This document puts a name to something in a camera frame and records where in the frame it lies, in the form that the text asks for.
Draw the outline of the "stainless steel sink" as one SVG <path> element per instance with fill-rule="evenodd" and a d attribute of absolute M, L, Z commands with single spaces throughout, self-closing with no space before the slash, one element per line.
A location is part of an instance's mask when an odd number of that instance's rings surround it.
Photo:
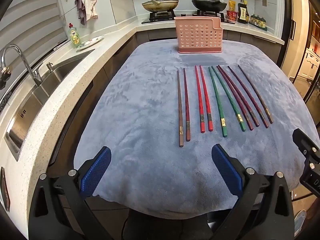
<path fill-rule="evenodd" d="M 15 160 L 20 157 L 22 144 L 37 114 L 65 77 L 92 51 L 75 55 L 58 64 L 47 63 L 49 70 L 39 86 L 34 86 L 24 98 L 7 125 L 4 140 Z"/>

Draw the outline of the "maroon chopstick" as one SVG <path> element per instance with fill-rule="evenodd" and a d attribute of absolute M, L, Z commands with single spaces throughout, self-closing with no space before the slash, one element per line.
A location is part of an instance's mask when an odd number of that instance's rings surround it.
<path fill-rule="evenodd" d="M 242 104 L 246 107 L 248 113 L 250 114 L 255 126 L 259 127 L 259 121 L 257 120 L 257 117 L 255 116 L 252 108 L 250 107 L 249 103 L 243 96 L 242 92 L 240 92 L 239 88 L 236 86 L 236 84 L 232 81 L 232 79 L 228 76 L 228 74 L 222 69 L 220 65 L 217 66 L 218 69 L 221 71 L 222 75 L 224 75 L 227 79 L 227 81 L 231 84 L 231 87 L 236 91 L 238 97 L 241 99 Z"/>
<path fill-rule="evenodd" d="M 231 84 L 231 82 L 229 81 L 229 79 L 227 78 L 226 74 L 223 73 L 221 67 L 218 65 L 217 66 L 217 69 L 219 70 L 219 72 L 221 73 L 221 75 L 223 76 L 223 78 L 225 79 L 225 81 L 227 82 L 231 92 L 233 93 L 241 111 L 242 111 L 242 115 L 244 117 L 244 119 L 246 120 L 247 122 L 247 125 L 249 127 L 249 130 L 252 131 L 254 129 L 253 125 L 252 125 L 252 122 L 250 121 L 249 117 L 248 117 L 248 114 L 247 114 L 247 111 L 242 103 L 242 100 L 240 99 L 238 93 L 236 92 L 236 90 L 234 89 L 233 85 Z"/>
<path fill-rule="evenodd" d="M 260 109 L 260 107 L 258 106 L 257 102 L 255 101 L 255 99 L 253 98 L 252 94 L 250 93 L 250 91 L 248 90 L 248 88 L 245 86 L 245 84 L 241 81 L 241 79 L 236 75 L 236 73 L 232 70 L 232 68 L 230 66 L 228 66 L 228 69 L 232 72 L 232 74 L 235 76 L 235 78 L 238 80 L 238 82 L 240 83 L 240 85 L 243 87 L 243 89 L 245 90 L 245 92 L 247 93 L 248 97 L 250 98 L 250 100 L 252 101 L 255 109 L 257 110 L 261 120 L 263 121 L 263 124 L 265 125 L 266 128 L 269 127 L 266 118 L 262 112 L 262 110 Z"/>

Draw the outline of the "yellow snack packet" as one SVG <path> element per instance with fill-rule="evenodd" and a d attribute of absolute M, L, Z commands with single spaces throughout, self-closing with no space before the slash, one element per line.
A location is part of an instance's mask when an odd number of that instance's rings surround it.
<path fill-rule="evenodd" d="M 235 6 L 236 6 L 235 1 L 229 0 L 228 5 L 229 5 L 229 11 L 235 11 Z"/>

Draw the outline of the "pink and purple hanging towels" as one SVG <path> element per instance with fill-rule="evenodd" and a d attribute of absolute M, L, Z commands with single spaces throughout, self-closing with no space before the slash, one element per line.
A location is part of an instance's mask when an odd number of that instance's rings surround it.
<path fill-rule="evenodd" d="M 95 5 L 97 0 L 74 0 L 78 11 L 78 19 L 81 25 L 85 25 L 90 19 L 98 18 Z"/>

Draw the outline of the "red instant noodle cup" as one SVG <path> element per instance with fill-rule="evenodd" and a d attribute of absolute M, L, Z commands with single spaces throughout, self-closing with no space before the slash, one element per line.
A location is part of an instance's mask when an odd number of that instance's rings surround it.
<path fill-rule="evenodd" d="M 238 12 L 237 11 L 232 11 L 232 10 L 227 10 L 227 18 L 230 21 L 236 21 L 238 18 Z"/>

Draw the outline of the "patterned ceramic plate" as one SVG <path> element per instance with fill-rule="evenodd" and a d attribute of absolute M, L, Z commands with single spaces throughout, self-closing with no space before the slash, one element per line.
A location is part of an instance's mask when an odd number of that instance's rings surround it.
<path fill-rule="evenodd" d="M 104 39 L 103 35 L 91 38 L 91 39 L 89 39 L 87 41 L 82 42 L 80 45 L 77 46 L 76 49 L 77 50 L 83 50 L 83 49 L 89 48 L 90 46 L 100 42 L 103 39 Z"/>

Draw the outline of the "grey blue table cloth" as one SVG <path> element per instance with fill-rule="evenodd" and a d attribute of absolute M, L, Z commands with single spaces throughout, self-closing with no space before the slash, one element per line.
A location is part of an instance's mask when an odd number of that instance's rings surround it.
<path fill-rule="evenodd" d="M 242 92 L 260 126 L 249 130 L 242 111 L 220 65 Z M 268 117 L 248 80 L 255 85 L 272 118 Z M 200 80 L 205 132 L 200 132 L 199 102 L 195 66 Z M 208 131 L 203 68 L 213 121 Z M 208 67 L 213 66 L 240 109 L 246 125 L 243 132 L 216 74 L 214 79 L 227 128 L 222 136 L 220 116 Z M 238 80 L 248 88 L 269 125 L 265 127 L 257 110 Z M 184 76 L 188 87 L 191 140 L 186 141 Z M 178 127 L 177 71 L 180 75 L 184 146 L 180 147 Z M 245 167 L 261 174 L 283 172 L 288 187 L 299 185 L 304 157 L 292 140 L 301 129 L 314 143 L 319 136 L 312 116 L 294 85 L 259 48 L 246 43 L 224 41 L 222 52 L 181 54 L 176 40 L 141 44 L 118 70 L 98 101 L 77 146 L 74 166 L 79 168 L 103 147 L 110 148 L 111 163 L 95 194 L 109 202 L 163 218 L 189 218 L 210 211 L 231 208 L 236 202 L 217 168 L 211 150 L 220 144 Z"/>

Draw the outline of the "brown wooden chopstick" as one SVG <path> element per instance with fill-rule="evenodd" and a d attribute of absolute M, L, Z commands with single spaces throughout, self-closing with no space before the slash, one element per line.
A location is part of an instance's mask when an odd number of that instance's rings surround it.
<path fill-rule="evenodd" d="M 182 115 L 182 99 L 181 99 L 181 87 L 180 87 L 180 75 L 177 71 L 177 93 L 178 93 L 178 127 L 179 127 L 179 146 L 184 146 L 184 137 L 183 137 L 183 115 Z"/>
<path fill-rule="evenodd" d="M 266 105 L 266 103 L 264 102 L 263 98 L 261 97 L 260 93 L 258 92 L 258 90 L 256 89 L 255 85 L 253 85 L 253 82 L 251 81 L 251 79 L 248 77 L 248 75 L 244 72 L 244 70 L 240 67 L 240 65 L 238 65 L 239 69 L 242 71 L 243 75 L 245 76 L 245 78 L 248 80 L 249 84 L 252 86 L 253 90 L 255 91 L 267 117 L 268 117 L 268 120 L 269 122 L 272 124 L 273 123 L 273 118 L 272 118 L 272 115 Z"/>

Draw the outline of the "dark soy sauce bottle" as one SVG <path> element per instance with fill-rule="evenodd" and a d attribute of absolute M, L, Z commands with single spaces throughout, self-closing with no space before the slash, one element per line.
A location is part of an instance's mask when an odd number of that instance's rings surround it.
<path fill-rule="evenodd" d="M 240 3 L 238 3 L 237 21 L 243 24 L 248 24 L 249 22 L 249 13 L 248 13 L 248 6 L 247 6 L 246 0 L 240 0 Z"/>

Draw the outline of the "green dish soap bottle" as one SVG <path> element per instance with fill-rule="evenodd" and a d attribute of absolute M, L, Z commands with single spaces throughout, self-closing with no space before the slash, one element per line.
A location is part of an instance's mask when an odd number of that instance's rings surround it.
<path fill-rule="evenodd" d="M 79 33 L 72 23 L 69 23 L 69 36 L 73 46 L 78 47 L 81 44 Z"/>

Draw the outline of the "pink perforated utensil holder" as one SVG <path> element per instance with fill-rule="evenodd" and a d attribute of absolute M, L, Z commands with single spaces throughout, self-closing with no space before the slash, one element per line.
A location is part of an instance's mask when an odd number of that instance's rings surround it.
<path fill-rule="evenodd" d="M 175 17 L 178 52 L 211 54 L 222 51 L 223 28 L 219 17 Z"/>

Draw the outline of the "green chopstick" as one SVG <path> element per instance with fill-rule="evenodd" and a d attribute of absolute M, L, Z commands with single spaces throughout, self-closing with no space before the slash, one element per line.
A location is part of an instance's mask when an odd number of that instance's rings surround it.
<path fill-rule="evenodd" d="M 234 113 L 236 115 L 236 118 L 238 120 L 238 123 L 239 123 L 239 125 L 241 127 L 241 130 L 243 132 L 245 132 L 246 131 L 246 125 L 245 125 L 245 123 L 244 123 L 244 121 L 242 119 L 242 116 L 240 114 L 240 109 L 238 108 L 237 104 L 235 103 L 234 99 L 232 98 L 232 96 L 231 96 L 228 88 L 226 87 L 226 84 L 222 80 L 222 77 L 220 76 L 220 74 L 214 69 L 213 66 L 211 66 L 211 69 L 216 74 L 218 80 L 220 81 L 221 86 L 223 87 L 223 90 L 225 91 L 225 94 L 227 95 L 227 98 L 228 98 L 228 100 L 229 100 L 229 102 L 230 102 L 230 104 L 232 106 L 232 109 L 233 109 L 233 111 L 234 111 Z"/>
<path fill-rule="evenodd" d="M 217 89 L 216 82 L 214 79 L 214 72 L 213 72 L 212 67 L 208 67 L 208 69 L 209 69 L 209 73 L 210 73 L 210 77 L 212 80 L 213 89 L 214 89 L 215 97 L 216 97 L 216 101 L 217 101 L 217 107 L 218 107 L 219 116 L 220 116 L 220 124 L 221 124 L 221 129 L 222 129 L 222 136 L 227 137 L 228 133 L 227 133 L 227 128 L 226 128 L 225 115 L 223 112 L 223 106 L 221 104 L 219 91 Z"/>

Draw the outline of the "black wok with lid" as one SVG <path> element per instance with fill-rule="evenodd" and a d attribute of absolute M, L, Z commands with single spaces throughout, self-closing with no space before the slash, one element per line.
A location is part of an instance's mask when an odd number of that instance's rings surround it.
<path fill-rule="evenodd" d="M 224 0 L 192 0 L 191 2 L 200 11 L 222 12 L 227 7 Z"/>

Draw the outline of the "spice jar rack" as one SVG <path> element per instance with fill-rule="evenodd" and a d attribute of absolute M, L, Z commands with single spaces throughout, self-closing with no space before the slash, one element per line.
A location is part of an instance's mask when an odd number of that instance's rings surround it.
<path fill-rule="evenodd" d="M 258 15 L 253 14 L 250 16 L 248 23 L 259 28 L 259 29 L 267 31 L 267 23 L 263 17 L 260 17 Z"/>

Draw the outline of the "dark red chopstick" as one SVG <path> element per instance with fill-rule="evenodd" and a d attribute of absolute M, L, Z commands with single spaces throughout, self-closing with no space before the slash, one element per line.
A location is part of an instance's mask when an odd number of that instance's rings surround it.
<path fill-rule="evenodd" d="M 191 140 L 191 132 L 190 132 L 190 112 L 189 112 L 189 99 L 188 99 L 187 77 L 186 77 L 185 69 L 183 69 L 183 76 L 184 76 L 186 141 L 190 141 L 190 140 Z"/>

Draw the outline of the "bright red chopstick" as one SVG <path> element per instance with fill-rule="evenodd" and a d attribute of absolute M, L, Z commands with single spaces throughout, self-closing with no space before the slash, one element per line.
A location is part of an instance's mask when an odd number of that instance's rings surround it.
<path fill-rule="evenodd" d="M 209 97 L 208 97 L 207 86 L 206 86 L 206 81 L 204 78 L 204 72 L 203 72 L 202 66 L 200 66 L 200 73 L 201 73 L 201 79 L 202 79 L 202 85 L 203 85 L 203 91 L 204 91 L 204 99 L 205 99 L 205 104 L 206 104 L 208 131 L 212 132 L 214 127 L 213 127 L 213 121 L 212 121 L 210 101 L 209 101 Z"/>
<path fill-rule="evenodd" d="M 198 102 L 199 102 L 199 115 L 200 115 L 200 132 L 205 132 L 205 124 L 204 124 L 204 111 L 203 111 L 203 103 L 202 103 L 202 94 L 200 88 L 200 80 L 197 71 L 197 66 L 195 68 L 195 77 L 196 77 L 196 87 L 197 87 L 197 95 L 198 95 Z"/>

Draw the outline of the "beige wok with lid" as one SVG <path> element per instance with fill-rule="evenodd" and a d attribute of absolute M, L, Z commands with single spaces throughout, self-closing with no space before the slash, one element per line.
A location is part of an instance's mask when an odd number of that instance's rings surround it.
<path fill-rule="evenodd" d="M 161 12 L 174 10 L 178 3 L 179 0 L 148 0 L 142 3 L 142 6 L 149 12 Z"/>

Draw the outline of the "black gas stove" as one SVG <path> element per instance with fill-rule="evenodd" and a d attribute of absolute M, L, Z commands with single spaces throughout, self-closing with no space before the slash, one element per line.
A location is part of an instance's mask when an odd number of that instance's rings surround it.
<path fill-rule="evenodd" d="M 174 17 L 181 16 L 206 16 L 206 17 L 219 17 L 221 19 L 221 22 L 223 23 L 230 23 L 235 24 L 235 21 L 229 20 L 227 17 L 225 17 L 223 12 L 211 12 L 211 11 L 200 11 L 197 10 L 196 13 L 192 15 L 186 15 L 186 14 L 175 14 L 173 10 L 169 11 L 161 11 L 161 12 L 151 12 L 149 13 L 149 17 L 142 22 L 144 23 L 153 23 L 153 22 L 161 22 L 161 21 L 170 21 L 174 20 Z"/>

